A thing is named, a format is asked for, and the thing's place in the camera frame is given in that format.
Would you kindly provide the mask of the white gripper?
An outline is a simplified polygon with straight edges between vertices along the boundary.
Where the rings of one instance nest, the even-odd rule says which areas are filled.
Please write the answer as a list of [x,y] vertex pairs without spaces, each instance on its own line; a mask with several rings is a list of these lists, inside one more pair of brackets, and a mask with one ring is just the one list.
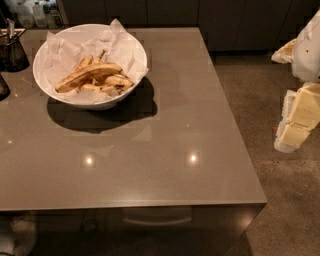
[[287,91],[274,141],[276,150],[293,153],[320,123],[320,10],[296,40],[275,51],[271,60],[280,64],[292,62],[293,75],[306,82],[298,91]]

